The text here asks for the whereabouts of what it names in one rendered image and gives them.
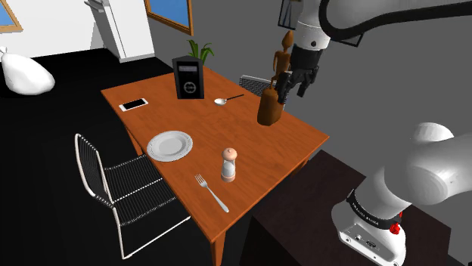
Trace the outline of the white and tan pepper mill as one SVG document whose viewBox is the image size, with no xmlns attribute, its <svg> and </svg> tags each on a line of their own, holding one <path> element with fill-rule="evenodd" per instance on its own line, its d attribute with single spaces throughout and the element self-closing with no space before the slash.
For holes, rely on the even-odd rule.
<svg viewBox="0 0 472 266">
<path fill-rule="evenodd" d="M 224 182 L 232 182 L 236 175 L 235 162 L 238 157 L 238 153 L 234 148 L 225 148 L 222 151 L 222 170 L 221 179 Z"/>
</svg>

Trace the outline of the white tied bag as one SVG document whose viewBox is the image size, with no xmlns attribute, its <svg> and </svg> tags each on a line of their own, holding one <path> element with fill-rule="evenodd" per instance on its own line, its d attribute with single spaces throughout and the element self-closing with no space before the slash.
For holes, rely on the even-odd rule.
<svg viewBox="0 0 472 266">
<path fill-rule="evenodd" d="M 53 75 L 29 57 L 12 54 L 0 46 L 0 59 L 7 87 L 22 95 L 38 95 L 53 89 Z"/>
</svg>

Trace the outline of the orange wooden table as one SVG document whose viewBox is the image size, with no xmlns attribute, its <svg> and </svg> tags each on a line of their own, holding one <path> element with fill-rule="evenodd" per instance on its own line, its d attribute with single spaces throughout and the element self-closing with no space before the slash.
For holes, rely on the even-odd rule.
<svg viewBox="0 0 472 266">
<path fill-rule="evenodd" d="M 154 162 L 174 194 L 210 242 L 213 266 L 220 266 L 226 231 L 291 172 L 299 171 L 328 136 L 287 112 L 271 126 L 256 121 L 259 98 L 209 68 L 203 69 L 204 99 L 179 100 L 169 73 L 113 88 L 103 96 L 122 120 L 137 149 L 164 131 L 183 131 L 193 140 L 188 155 Z M 225 105 L 217 98 L 242 97 Z M 123 112 L 120 104 L 139 98 L 148 104 Z M 232 182 L 221 179 L 222 151 L 238 157 Z M 227 205 L 222 210 L 195 179 L 200 174 Z"/>
</svg>

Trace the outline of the white refrigerator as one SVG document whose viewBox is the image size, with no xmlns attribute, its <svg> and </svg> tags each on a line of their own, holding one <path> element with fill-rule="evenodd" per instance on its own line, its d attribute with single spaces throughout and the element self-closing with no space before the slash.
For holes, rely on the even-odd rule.
<svg viewBox="0 0 472 266">
<path fill-rule="evenodd" d="M 155 56 L 144 0 L 84 0 L 104 47 L 120 63 Z"/>
</svg>

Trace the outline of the silver fork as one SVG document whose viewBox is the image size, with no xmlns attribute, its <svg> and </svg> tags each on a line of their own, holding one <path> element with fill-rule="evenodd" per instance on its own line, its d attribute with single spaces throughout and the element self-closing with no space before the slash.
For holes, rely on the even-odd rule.
<svg viewBox="0 0 472 266">
<path fill-rule="evenodd" d="M 218 198 L 217 195 L 214 194 L 214 192 L 209 188 L 207 181 L 200 174 L 196 174 L 194 177 L 201 187 L 206 188 L 211 193 L 211 195 L 213 196 L 215 201 L 220 205 L 222 210 L 226 213 L 229 213 L 227 205 L 224 204 L 224 202 L 221 201 L 220 198 Z"/>
</svg>

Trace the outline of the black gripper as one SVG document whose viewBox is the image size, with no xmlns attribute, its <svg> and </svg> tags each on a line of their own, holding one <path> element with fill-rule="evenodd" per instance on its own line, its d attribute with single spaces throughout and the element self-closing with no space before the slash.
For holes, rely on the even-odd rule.
<svg viewBox="0 0 472 266">
<path fill-rule="evenodd" d="M 289 91 L 295 86 L 295 84 L 300 82 L 301 84 L 297 91 L 297 96 L 304 96 L 306 89 L 315 81 L 319 69 L 318 62 L 323 51 L 323 49 L 313 51 L 301 48 L 298 45 L 293 46 L 292 53 L 290 55 L 291 72 L 280 73 L 278 76 L 278 81 L 276 82 L 278 103 L 283 104 Z M 302 70 L 309 71 L 309 76 L 303 81 L 300 78 L 302 75 Z"/>
</svg>

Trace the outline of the white plate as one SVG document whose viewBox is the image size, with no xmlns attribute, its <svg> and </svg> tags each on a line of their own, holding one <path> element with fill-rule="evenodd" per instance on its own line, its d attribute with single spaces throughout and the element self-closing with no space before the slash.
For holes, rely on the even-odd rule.
<svg viewBox="0 0 472 266">
<path fill-rule="evenodd" d="M 192 147 L 193 140 L 187 133 L 165 131 L 149 141 L 147 154 L 158 162 L 173 162 L 188 155 Z"/>
</svg>

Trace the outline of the green potted plant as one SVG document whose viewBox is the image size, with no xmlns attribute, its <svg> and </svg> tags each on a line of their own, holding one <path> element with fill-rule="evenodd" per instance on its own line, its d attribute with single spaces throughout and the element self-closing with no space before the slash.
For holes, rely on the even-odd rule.
<svg viewBox="0 0 472 266">
<path fill-rule="evenodd" d="M 199 45 L 193 39 L 188 39 L 188 43 L 191 47 L 191 51 L 188 54 L 192 57 L 200 59 L 203 65 L 206 63 L 206 59 L 209 54 L 214 56 L 214 52 L 210 47 L 210 43 L 206 43 L 202 48 L 199 48 Z"/>
</svg>

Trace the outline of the wooden framed window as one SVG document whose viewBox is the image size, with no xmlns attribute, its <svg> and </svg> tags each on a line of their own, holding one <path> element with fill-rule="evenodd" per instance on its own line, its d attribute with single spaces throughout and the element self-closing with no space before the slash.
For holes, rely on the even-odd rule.
<svg viewBox="0 0 472 266">
<path fill-rule="evenodd" d="M 149 18 L 194 35 L 191 0 L 144 0 L 144 5 Z"/>
<path fill-rule="evenodd" d="M 22 32 L 23 27 L 6 0 L 0 0 L 0 34 Z"/>
</svg>

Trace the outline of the brown wooden figure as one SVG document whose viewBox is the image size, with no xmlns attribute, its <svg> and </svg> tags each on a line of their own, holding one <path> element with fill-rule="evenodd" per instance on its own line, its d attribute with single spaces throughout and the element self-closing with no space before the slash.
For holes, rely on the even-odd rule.
<svg viewBox="0 0 472 266">
<path fill-rule="evenodd" d="M 276 51 L 273 58 L 273 70 L 275 74 L 271 77 L 268 88 L 262 91 L 261 100 L 257 114 L 257 122 L 260 125 L 270 126 L 277 122 L 281 117 L 283 104 L 278 102 L 278 91 L 274 83 L 278 84 L 278 77 L 281 73 L 290 69 L 290 53 L 288 48 L 293 44 L 293 31 L 288 30 L 281 41 L 282 51 Z"/>
</svg>

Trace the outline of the black box speaker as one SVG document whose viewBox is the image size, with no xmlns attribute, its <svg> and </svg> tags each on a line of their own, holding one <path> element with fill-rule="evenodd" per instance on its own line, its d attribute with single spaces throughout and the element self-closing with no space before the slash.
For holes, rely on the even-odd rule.
<svg viewBox="0 0 472 266">
<path fill-rule="evenodd" d="M 204 99 L 203 62 L 183 56 L 172 60 L 175 88 L 178 99 Z"/>
</svg>

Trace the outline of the white smartphone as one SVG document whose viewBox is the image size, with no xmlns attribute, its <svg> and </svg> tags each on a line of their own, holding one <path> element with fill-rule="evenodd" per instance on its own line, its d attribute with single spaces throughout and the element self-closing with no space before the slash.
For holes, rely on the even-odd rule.
<svg viewBox="0 0 472 266">
<path fill-rule="evenodd" d="M 126 112 L 126 111 L 129 111 L 129 110 L 132 110 L 132 109 L 135 109 L 135 108 L 147 105 L 147 104 L 148 104 L 148 101 L 146 99 L 139 98 L 137 100 L 133 100 L 133 101 L 130 101 L 130 102 L 127 102 L 127 103 L 124 103 L 124 104 L 120 104 L 119 108 L 123 112 Z"/>
</svg>

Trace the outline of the dark robot stand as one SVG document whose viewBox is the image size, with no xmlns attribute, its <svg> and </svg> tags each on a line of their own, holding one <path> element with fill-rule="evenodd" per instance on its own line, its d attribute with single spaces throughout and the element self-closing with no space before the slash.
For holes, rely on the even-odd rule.
<svg viewBox="0 0 472 266">
<path fill-rule="evenodd" d="M 341 243 L 332 207 L 364 175 L 320 150 L 253 213 L 240 266 L 377 266 Z M 415 206 L 402 218 L 403 266 L 463 266 L 448 254 L 451 230 Z"/>
</svg>

